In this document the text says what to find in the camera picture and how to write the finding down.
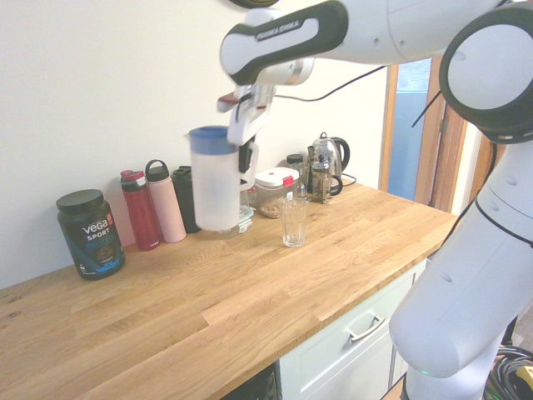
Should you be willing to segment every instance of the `dishwasher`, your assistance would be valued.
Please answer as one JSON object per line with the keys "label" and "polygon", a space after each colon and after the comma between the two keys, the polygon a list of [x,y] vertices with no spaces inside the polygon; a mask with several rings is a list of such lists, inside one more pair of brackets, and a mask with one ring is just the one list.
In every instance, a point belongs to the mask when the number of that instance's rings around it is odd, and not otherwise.
{"label": "dishwasher", "polygon": [[248,379],[222,400],[281,400],[276,384],[276,367],[272,364],[263,369],[255,377]]}

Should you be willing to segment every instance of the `black water bottle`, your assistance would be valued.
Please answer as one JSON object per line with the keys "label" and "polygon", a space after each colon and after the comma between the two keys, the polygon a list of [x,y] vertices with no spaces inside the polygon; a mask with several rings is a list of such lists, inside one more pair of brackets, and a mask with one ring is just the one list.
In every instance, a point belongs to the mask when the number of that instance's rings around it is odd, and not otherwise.
{"label": "black water bottle", "polygon": [[172,183],[176,191],[177,202],[182,212],[185,232],[196,233],[201,229],[197,226],[194,217],[194,204],[192,202],[192,175],[191,167],[179,167],[172,173]]}

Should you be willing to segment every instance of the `white wall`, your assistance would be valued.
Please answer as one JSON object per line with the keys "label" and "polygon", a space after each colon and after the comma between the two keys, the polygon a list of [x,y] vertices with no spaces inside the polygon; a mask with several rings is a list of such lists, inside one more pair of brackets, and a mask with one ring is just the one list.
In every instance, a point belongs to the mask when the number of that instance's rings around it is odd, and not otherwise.
{"label": "white wall", "polygon": [[[228,0],[0,2],[0,288],[72,264],[56,219],[66,193],[103,190],[132,243],[118,175],[152,158],[187,164],[183,135],[227,124],[215,112],[233,90],[218,46],[245,12]],[[279,92],[313,97],[369,69],[320,60],[307,83]],[[382,71],[323,102],[276,100],[259,168],[326,131],[350,143],[347,172],[377,187],[385,93]]]}

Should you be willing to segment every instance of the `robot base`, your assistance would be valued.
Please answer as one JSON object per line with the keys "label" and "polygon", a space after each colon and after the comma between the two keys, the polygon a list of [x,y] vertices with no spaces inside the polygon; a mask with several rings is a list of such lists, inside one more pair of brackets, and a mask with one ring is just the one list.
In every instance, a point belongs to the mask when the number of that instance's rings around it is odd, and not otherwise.
{"label": "robot base", "polygon": [[502,336],[451,377],[430,377],[409,367],[401,400],[481,400]]}

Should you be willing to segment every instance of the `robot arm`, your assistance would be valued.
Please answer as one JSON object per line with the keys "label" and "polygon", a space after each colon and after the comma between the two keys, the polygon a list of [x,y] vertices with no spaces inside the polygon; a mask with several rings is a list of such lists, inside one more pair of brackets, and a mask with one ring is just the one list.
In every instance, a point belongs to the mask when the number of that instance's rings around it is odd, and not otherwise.
{"label": "robot arm", "polygon": [[411,400],[480,400],[507,323],[533,298],[533,4],[500,0],[331,0],[276,19],[268,11],[224,39],[237,83],[228,140],[266,123],[274,86],[311,73],[308,57],[394,64],[446,48],[446,101],[506,155],[391,320],[410,364]]}
{"label": "robot arm", "polygon": [[501,0],[331,0],[285,16],[254,9],[224,38],[222,68],[237,84],[228,141],[241,146],[267,123],[275,85],[297,85],[313,60],[398,64],[444,49]]}

